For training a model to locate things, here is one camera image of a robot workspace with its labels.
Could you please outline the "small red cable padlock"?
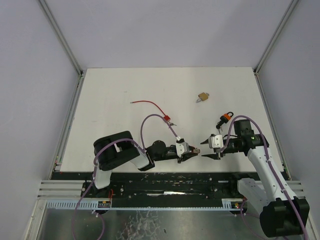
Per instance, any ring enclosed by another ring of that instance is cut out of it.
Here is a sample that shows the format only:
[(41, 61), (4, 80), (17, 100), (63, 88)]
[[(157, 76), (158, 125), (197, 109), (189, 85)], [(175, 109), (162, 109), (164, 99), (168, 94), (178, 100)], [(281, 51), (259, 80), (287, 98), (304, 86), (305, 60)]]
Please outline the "small red cable padlock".
[(198, 148), (195, 148), (194, 150), (193, 150), (193, 152), (194, 153), (197, 153), (197, 154), (199, 154), (201, 151), (200, 151), (200, 149), (198, 149)]

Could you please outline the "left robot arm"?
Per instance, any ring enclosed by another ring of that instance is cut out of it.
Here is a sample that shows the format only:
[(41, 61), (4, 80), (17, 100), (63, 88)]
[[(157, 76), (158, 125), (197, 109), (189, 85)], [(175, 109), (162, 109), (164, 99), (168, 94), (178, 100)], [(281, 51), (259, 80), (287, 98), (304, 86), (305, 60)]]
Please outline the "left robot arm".
[(112, 171), (127, 162), (145, 172), (155, 167), (155, 162), (177, 160), (180, 164), (199, 155), (200, 150), (178, 137), (175, 144), (167, 146), (156, 140), (151, 146), (142, 148), (134, 141), (130, 131), (123, 131), (97, 139), (93, 143), (94, 170), (92, 181), (101, 190), (111, 183)]

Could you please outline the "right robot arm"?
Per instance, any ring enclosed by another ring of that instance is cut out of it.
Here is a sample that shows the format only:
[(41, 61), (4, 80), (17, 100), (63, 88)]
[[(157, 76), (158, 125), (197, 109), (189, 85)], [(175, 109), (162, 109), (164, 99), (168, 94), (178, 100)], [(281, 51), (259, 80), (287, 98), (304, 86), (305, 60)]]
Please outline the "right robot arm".
[(203, 141), (213, 150), (208, 157), (220, 160), (226, 154), (244, 153), (254, 166), (262, 187), (257, 186), (252, 178), (243, 177), (237, 180), (237, 191), (259, 214), (265, 236), (303, 235), (307, 240), (310, 206), (306, 199), (299, 198), (290, 188), (275, 165), (270, 145), (258, 124), (247, 116), (238, 115), (231, 121), (229, 130), (234, 131), (235, 138), (230, 134), (227, 138), (211, 134)]

